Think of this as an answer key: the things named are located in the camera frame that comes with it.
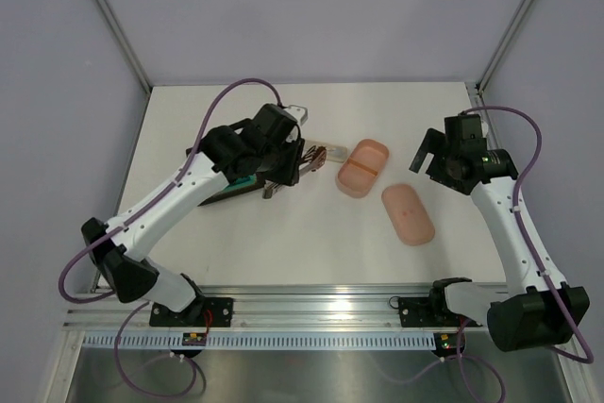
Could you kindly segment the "metal tongs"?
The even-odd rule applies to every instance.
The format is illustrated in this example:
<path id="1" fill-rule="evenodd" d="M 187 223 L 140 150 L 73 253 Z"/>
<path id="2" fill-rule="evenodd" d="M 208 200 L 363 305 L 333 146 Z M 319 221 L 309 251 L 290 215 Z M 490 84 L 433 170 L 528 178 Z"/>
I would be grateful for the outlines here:
<path id="1" fill-rule="evenodd" d="M 307 151 L 304 152 L 303 156 L 301 157 L 301 159 L 299 161 L 299 168 L 298 168 L 299 178 L 302 178 L 306 174 L 311 173 L 311 172 L 307 172 L 304 170 L 304 167 L 306 166 L 306 164 L 303 162 L 303 157 L 306 152 Z M 262 190 L 261 196 L 264 200 L 271 199 L 276 193 L 278 193 L 283 188 L 284 188 L 284 185 L 282 185 L 282 184 L 277 184 L 275 182 L 266 183 Z"/>

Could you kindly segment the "brown sea cucumber toy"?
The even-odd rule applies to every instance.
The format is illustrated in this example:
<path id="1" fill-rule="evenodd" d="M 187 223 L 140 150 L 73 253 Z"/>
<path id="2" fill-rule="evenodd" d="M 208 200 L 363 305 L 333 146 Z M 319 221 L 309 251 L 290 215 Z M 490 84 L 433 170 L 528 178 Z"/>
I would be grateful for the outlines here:
<path id="1" fill-rule="evenodd" d="M 314 145 L 307 150 L 303 157 L 303 162 L 306 164 L 304 170 L 315 172 L 325 164 L 326 160 L 327 149 L 324 146 Z"/>

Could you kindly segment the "pink lunch box base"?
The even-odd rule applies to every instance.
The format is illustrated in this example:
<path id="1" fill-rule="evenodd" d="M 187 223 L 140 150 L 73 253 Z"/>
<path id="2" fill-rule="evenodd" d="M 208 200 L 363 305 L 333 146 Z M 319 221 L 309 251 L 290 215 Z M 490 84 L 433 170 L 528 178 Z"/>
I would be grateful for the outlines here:
<path id="1" fill-rule="evenodd" d="M 363 198 L 373 188 L 390 157 L 389 148 L 378 141 L 357 143 L 336 175 L 336 186 L 352 198 Z"/>

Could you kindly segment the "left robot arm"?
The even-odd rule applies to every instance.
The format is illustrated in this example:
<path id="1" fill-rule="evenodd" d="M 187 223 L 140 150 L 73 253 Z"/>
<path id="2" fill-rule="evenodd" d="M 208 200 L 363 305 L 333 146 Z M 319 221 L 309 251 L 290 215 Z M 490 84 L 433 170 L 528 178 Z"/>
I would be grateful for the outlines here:
<path id="1" fill-rule="evenodd" d="M 87 221 L 82 234 L 89 255 L 118 299 L 144 299 L 167 308 L 184 326 L 196 324 L 204 313 L 204 295 L 185 275 L 151 261 L 151 250 L 192 210 L 239 178 L 261 174 L 280 185 L 295 185 L 307 119 L 303 107 L 265 104 L 253 118 L 215 127 L 138 204 L 105 222 Z"/>

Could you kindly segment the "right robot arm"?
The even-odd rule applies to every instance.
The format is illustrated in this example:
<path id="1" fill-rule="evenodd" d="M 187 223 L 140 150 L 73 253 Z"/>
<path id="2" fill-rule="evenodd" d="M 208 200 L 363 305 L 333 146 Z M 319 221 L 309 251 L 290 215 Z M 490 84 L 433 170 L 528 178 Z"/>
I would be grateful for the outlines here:
<path id="1" fill-rule="evenodd" d="M 581 287 L 571 286 L 546 252 L 533 224 L 511 155 L 487 144 L 475 109 L 445 118 L 445 129 L 427 130 L 410 165 L 426 165 L 430 179 L 469 196 L 478 208 L 503 266 L 508 295 L 466 277 L 433 282 L 428 312 L 440 324 L 462 317 L 487 327 L 504 352 L 534 347 L 559 350 L 571 339 L 582 342 L 579 323 L 590 306 Z"/>

